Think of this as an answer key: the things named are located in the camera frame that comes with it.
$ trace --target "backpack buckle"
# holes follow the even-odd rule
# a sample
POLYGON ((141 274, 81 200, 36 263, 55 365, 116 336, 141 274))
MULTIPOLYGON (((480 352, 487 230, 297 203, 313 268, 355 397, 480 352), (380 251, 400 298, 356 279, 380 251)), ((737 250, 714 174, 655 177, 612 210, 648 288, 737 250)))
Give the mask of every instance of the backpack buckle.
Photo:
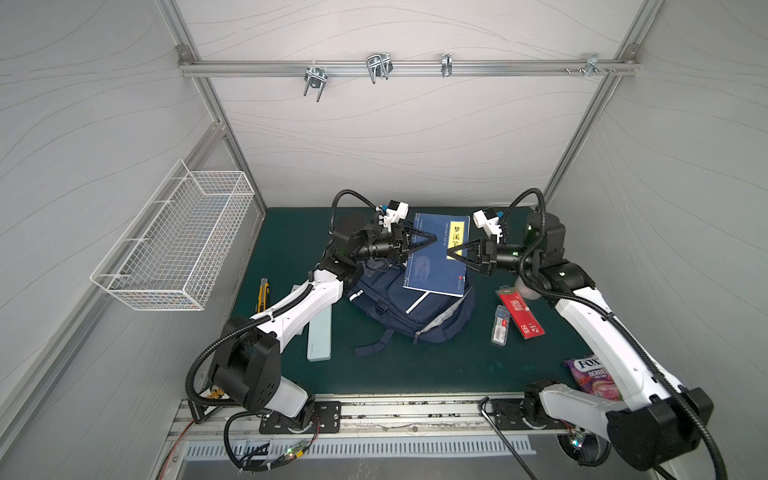
POLYGON ((384 315, 384 313, 386 313, 386 311, 388 309, 389 309, 389 307, 386 304, 382 303, 382 302, 378 302, 376 304, 376 314, 377 315, 384 315))

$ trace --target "white wire basket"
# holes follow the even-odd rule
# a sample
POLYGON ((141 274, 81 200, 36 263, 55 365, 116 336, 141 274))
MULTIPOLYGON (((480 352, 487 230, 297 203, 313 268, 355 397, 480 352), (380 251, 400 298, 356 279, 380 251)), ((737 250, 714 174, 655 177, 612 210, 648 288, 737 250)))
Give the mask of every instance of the white wire basket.
POLYGON ((168 174, 91 275, 134 310, 202 310, 253 199, 241 171, 190 171, 179 163, 184 168, 174 171, 183 176, 168 174), (170 191, 167 199, 157 199, 161 190, 170 191), (151 220, 134 237, 141 218, 151 220))

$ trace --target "gray wall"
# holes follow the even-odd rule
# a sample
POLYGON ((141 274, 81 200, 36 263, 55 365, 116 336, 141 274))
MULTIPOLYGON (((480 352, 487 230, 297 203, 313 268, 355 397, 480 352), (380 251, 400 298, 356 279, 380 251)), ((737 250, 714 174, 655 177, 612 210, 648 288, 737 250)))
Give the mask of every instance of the gray wall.
MULTIPOLYGON (((212 121, 152 0, 48 3, 0 6, 3 395, 212 121)), ((204 168, 233 169, 223 144, 204 168)), ((0 478, 147 478, 184 374, 230 311, 258 221, 251 208, 205 311, 138 313, 114 301, 0 478)))
MULTIPOLYGON (((768 4, 670 0, 551 211, 640 341, 713 398, 731 478, 768 444, 768 4)), ((712 478, 702 447, 678 478, 712 478)))
POLYGON ((153 0, 0 4, 0 405, 210 126, 153 0))

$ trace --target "purple candy bag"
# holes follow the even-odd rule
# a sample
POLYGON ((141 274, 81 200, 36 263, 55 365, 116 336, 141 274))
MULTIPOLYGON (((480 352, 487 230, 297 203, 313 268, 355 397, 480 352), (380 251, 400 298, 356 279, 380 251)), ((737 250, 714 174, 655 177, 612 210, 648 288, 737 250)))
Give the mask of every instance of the purple candy bag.
POLYGON ((604 399, 621 400, 621 393, 611 378, 611 374, 595 355, 583 359, 565 360, 564 363, 571 369, 571 374, 582 392, 604 399))

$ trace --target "book cover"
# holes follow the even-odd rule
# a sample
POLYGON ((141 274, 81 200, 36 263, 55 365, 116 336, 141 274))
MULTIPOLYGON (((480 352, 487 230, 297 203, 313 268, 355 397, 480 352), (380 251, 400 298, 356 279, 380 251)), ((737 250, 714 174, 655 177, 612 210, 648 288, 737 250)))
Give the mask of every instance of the book cover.
POLYGON ((442 295, 464 295, 466 265, 445 251, 467 242, 469 216, 416 214, 413 227, 435 234, 437 241, 408 256, 403 286, 442 295))

